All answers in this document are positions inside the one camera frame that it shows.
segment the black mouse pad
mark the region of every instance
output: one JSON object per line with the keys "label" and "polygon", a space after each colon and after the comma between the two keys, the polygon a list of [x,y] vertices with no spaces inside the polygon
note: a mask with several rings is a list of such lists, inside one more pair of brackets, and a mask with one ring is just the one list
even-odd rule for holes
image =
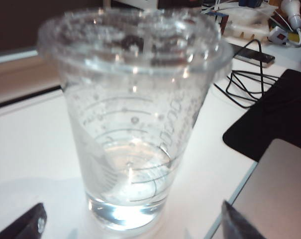
{"label": "black mouse pad", "polygon": [[228,146],[257,162],[275,138],[301,148],[301,72],[286,70],[223,135]]}

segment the silver laptop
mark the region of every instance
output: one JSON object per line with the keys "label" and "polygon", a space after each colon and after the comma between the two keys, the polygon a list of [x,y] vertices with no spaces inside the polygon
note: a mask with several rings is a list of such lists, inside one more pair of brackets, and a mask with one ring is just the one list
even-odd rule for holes
{"label": "silver laptop", "polygon": [[267,239],[301,239],[301,149],[274,139],[233,206]]}

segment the clear plastic cup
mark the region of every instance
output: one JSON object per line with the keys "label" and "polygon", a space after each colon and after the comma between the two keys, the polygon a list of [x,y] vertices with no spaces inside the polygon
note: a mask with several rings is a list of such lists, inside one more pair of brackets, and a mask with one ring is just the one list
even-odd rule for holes
{"label": "clear plastic cup", "polygon": [[212,80],[229,70],[219,27],[190,9],[97,9],[51,19],[38,36],[60,73],[89,209],[115,230],[150,223]]}

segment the plug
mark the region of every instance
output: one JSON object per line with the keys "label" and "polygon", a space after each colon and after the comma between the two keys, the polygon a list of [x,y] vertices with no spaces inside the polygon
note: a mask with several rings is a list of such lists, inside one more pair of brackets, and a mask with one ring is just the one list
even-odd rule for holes
{"label": "plug", "polygon": [[288,33],[276,26],[270,31],[268,39],[275,44],[285,45],[288,41]]}
{"label": "plug", "polygon": [[301,29],[300,5],[299,0],[283,0],[281,3],[281,9],[288,15],[294,30]]}

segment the white desk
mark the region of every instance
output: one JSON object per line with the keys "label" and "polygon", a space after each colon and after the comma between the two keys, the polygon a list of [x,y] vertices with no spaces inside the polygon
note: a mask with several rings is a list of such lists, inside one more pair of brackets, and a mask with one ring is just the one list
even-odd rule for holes
{"label": "white desk", "polygon": [[[237,60],[233,68],[258,71]],[[284,70],[272,65],[264,73],[279,76]],[[256,165],[222,141],[244,113],[210,88],[163,216],[138,238],[209,238],[222,201],[234,199]],[[0,231],[38,202],[48,215],[44,239],[88,238],[83,234],[91,230],[98,233],[95,238],[117,238],[85,223],[84,190],[61,91],[0,108]]]}

